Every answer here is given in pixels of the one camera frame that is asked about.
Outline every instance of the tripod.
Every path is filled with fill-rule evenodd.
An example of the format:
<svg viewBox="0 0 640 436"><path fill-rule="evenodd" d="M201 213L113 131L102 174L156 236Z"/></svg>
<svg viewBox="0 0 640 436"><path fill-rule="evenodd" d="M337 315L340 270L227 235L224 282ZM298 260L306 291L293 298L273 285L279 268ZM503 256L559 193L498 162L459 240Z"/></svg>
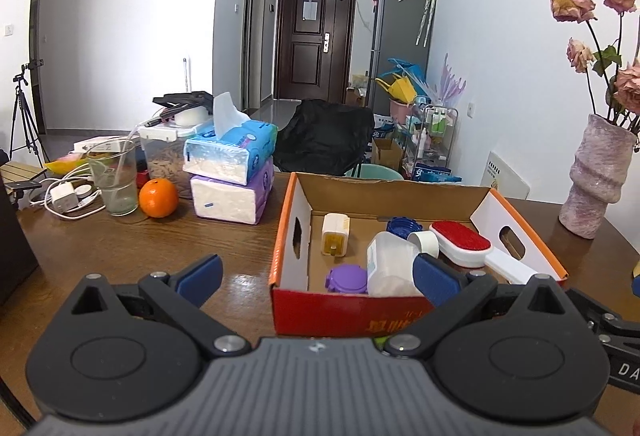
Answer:
<svg viewBox="0 0 640 436"><path fill-rule="evenodd" d="M14 76L14 82L16 82L18 85L15 87L14 115L11 120L11 146L9 150L9 159L13 158L15 151L19 151L21 149L27 149L29 152L33 151L33 153L36 155L36 158L38 158L41 167L43 165L42 159L40 158L40 152L38 151L38 143L40 143L40 149L42 150L42 155L44 156L44 160L46 162L49 162L49 156L47 156L47 151L44 149L42 140L38 135L36 124L33 120L33 116L31 116L29 103L27 102L27 98L24 95L21 83L24 83L24 85L29 85L29 82L24 79L25 70L39 67L42 64L42 60L35 60L34 62L30 62L26 65L22 64L22 72ZM18 107L20 108L20 117L22 118L22 129L24 131L25 145L14 149L15 121Z"/></svg>

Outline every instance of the brown tabletop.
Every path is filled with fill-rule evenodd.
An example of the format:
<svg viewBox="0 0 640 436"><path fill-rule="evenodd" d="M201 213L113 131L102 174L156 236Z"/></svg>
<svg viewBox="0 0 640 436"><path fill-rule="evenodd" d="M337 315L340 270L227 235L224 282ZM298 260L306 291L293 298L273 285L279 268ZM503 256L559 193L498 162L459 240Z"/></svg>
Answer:
<svg viewBox="0 0 640 436"><path fill-rule="evenodd" d="M33 344L68 293L87 273L112 283L133 283L154 270L170 273L208 253L225 265L221 289L203 306L251 342L272 336L267 279L287 176L276 175L273 192L257 226L197 218L187 202L170 219L133 214L115 219L98 213L80 221L60 221L43 210L23 210L20 223L40 268L0 308L0 374L34 415L24 366ZM638 253L609 223L594 241L585 241L558 223L559 205L512 201L570 274L570 285L640 321L640 299L631 293L630 274ZM640 396L607 388L596 419L616 435L630 436L640 416ZM20 425L0 406L0 435L17 436Z"/></svg>

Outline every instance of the refrigerator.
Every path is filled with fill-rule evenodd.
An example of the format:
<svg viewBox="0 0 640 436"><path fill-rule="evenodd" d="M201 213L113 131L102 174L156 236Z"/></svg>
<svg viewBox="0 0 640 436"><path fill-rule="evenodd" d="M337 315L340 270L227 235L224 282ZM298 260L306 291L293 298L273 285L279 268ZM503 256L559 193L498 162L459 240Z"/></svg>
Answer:
<svg viewBox="0 0 640 436"><path fill-rule="evenodd" d="M367 106L375 114L389 116L389 96L376 83L380 74L395 66L388 58L400 58L427 69L431 37L424 47L424 34L420 44L415 41L420 31L420 22L426 0L376 0L374 12L373 43L367 83Z"/></svg>

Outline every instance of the tissue pack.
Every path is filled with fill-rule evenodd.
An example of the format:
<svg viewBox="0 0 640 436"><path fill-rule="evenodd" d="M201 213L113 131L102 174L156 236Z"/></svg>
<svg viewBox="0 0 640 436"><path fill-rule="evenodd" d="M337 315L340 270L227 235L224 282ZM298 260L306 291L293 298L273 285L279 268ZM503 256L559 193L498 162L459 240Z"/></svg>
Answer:
<svg viewBox="0 0 640 436"><path fill-rule="evenodd" d="M273 186L273 160L269 158L247 186L204 176L191 178L196 215L234 223L256 225Z"/></svg>
<svg viewBox="0 0 640 436"><path fill-rule="evenodd" d="M189 138L184 144L184 170L246 185L273 154L277 135L275 125L248 120L221 137L214 130Z"/></svg>

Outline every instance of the tissue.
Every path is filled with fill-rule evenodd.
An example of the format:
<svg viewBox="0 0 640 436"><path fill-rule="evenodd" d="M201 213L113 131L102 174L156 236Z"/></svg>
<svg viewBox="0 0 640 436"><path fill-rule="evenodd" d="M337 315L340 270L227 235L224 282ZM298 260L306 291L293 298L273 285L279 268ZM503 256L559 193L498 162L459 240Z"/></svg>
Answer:
<svg viewBox="0 0 640 436"><path fill-rule="evenodd" d="M246 185L275 150L278 129L238 111L229 93L213 101L214 130L184 144L184 170L198 176Z"/></svg>
<svg viewBox="0 0 640 436"><path fill-rule="evenodd" d="M234 223L256 225L260 221L273 186L273 161L267 160L247 186L203 176L191 178L196 215Z"/></svg>

